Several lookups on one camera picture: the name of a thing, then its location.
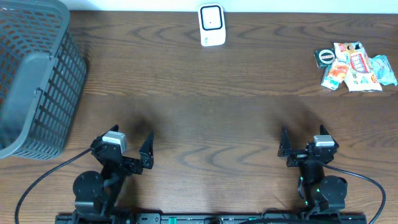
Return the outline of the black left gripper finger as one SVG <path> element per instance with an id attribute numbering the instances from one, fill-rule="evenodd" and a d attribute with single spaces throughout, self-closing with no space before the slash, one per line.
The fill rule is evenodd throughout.
<path id="1" fill-rule="evenodd" d="M 119 140 L 119 125 L 115 124 L 104 134 L 99 135 L 97 139 L 99 140 Z"/>
<path id="2" fill-rule="evenodd" d="M 151 132 L 139 150 L 142 166 L 145 169 L 153 168 L 154 165 L 153 145 L 154 145 L 154 132 Z"/>

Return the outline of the orange tissue pack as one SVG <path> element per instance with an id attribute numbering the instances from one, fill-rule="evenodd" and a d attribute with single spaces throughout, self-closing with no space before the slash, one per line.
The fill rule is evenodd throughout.
<path id="1" fill-rule="evenodd" d="M 348 70 L 349 65 L 346 62 L 334 59 L 332 64 L 328 67 L 326 77 L 338 83 L 342 83 L 345 80 Z"/>

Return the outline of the cream wipes pack blue edges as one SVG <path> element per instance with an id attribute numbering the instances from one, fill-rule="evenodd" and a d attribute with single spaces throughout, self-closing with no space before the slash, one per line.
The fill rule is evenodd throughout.
<path id="1" fill-rule="evenodd" d="M 350 92 L 382 91 L 370 58 L 361 42 L 334 43 L 335 55 L 348 66 L 344 82 Z"/>

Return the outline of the black healing ointment box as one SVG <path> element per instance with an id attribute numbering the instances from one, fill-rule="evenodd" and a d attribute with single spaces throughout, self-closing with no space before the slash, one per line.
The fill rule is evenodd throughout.
<path id="1" fill-rule="evenodd" d="M 326 68 L 335 60 L 335 50 L 333 48 L 319 49 L 314 52 L 314 57 L 318 68 Z"/>

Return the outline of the green soft wipes pack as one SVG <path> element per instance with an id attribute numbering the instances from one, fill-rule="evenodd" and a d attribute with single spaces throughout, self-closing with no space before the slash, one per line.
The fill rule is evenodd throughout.
<path id="1" fill-rule="evenodd" d="M 382 85 L 397 86 L 397 78 L 385 55 L 377 55 L 370 59 L 374 72 Z"/>

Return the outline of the teal white Kleenex tissue pack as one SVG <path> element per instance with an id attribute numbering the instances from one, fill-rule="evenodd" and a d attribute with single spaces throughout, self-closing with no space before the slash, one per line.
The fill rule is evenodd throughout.
<path id="1" fill-rule="evenodd" d="M 329 76 L 330 70 L 331 70 L 331 65 L 327 66 L 327 68 L 324 71 L 323 78 L 321 81 L 321 86 L 329 88 L 331 90 L 337 90 L 341 82 L 336 77 Z"/>

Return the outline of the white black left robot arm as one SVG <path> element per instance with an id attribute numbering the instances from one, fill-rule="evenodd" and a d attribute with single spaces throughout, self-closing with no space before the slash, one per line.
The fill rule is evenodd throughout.
<path id="1" fill-rule="evenodd" d="M 69 223 L 128 223 L 129 212 L 116 210 L 115 203 L 127 177 L 141 175 L 154 165 L 154 133 L 151 132 L 141 148 L 140 158 L 123 155 L 127 148 L 126 135 L 114 125 L 91 143 L 91 154 L 103 166 L 80 174 L 73 183 L 75 211 Z"/>

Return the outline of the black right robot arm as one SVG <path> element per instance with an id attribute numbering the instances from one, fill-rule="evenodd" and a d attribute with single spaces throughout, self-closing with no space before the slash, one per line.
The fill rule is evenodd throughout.
<path id="1" fill-rule="evenodd" d="M 297 190 L 305 200 L 306 209 L 300 214 L 305 220 L 319 215 L 337 215 L 345 208 L 347 181 L 324 173 L 325 165 L 334 159 L 338 148 L 339 144 L 323 125 L 320 134 L 315 135 L 305 149 L 294 149 L 287 130 L 282 128 L 277 156 L 286 158 L 287 167 L 300 170 Z"/>

